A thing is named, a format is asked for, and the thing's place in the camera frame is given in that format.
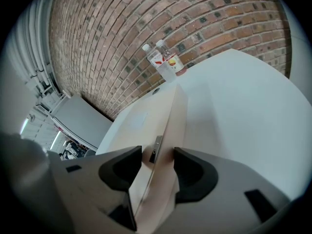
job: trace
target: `white table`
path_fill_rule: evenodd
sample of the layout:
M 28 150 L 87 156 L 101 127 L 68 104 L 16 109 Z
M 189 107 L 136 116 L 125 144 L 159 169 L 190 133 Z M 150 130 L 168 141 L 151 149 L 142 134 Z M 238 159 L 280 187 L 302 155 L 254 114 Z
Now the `white table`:
M 159 88 L 177 83 L 189 100 L 183 147 L 244 163 L 290 199 L 304 192 L 312 175 L 312 107 L 286 77 L 231 49 Z M 118 115 L 97 155 L 134 104 Z

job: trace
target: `white bottle cap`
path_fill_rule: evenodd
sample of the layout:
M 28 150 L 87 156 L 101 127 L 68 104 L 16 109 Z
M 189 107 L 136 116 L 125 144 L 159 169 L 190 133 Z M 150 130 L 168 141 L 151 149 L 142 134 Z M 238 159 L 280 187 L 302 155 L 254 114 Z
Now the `white bottle cap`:
M 159 40 L 158 42 L 156 42 L 156 46 L 159 48 L 161 47 L 162 45 L 165 44 L 165 41 L 162 39 L 162 40 Z
M 145 52 L 149 52 L 149 51 L 151 50 L 151 47 L 150 47 L 150 45 L 145 44 L 145 45 L 143 45 L 142 49 L 143 49 Z

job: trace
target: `cardboard box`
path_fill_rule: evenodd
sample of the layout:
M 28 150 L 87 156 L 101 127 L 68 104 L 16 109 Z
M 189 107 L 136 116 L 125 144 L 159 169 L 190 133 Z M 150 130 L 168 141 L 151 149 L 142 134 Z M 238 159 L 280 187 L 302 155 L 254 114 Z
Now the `cardboard box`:
M 130 189 L 132 210 L 140 234 L 152 233 L 174 209 L 178 190 L 173 148 L 182 147 L 187 96 L 177 85 L 137 103 L 115 135 L 109 152 L 142 146 L 142 167 Z M 149 161 L 157 136 L 163 136 L 155 164 Z

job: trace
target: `brick wall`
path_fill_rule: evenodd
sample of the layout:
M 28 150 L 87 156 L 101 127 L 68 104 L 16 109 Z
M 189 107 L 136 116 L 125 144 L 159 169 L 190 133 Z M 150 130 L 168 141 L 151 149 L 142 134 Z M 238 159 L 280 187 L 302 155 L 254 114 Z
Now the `brick wall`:
M 61 89 L 112 119 L 164 82 L 145 43 L 165 39 L 188 68 L 230 48 L 286 76 L 291 64 L 289 25 L 277 0 L 54 0 L 49 34 Z

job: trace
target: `bottle label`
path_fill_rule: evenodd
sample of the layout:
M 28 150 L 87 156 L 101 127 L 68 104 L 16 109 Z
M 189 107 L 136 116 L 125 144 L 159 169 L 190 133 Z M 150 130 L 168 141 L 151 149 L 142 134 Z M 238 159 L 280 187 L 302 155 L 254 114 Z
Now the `bottle label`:
M 155 67 L 159 67 L 163 62 L 165 61 L 165 58 L 162 56 L 161 53 L 158 53 L 155 55 L 151 60 L 150 63 Z
M 176 54 L 170 56 L 166 61 L 168 62 L 168 64 L 174 70 L 175 73 L 179 72 L 182 68 L 184 68 L 183 63 Z

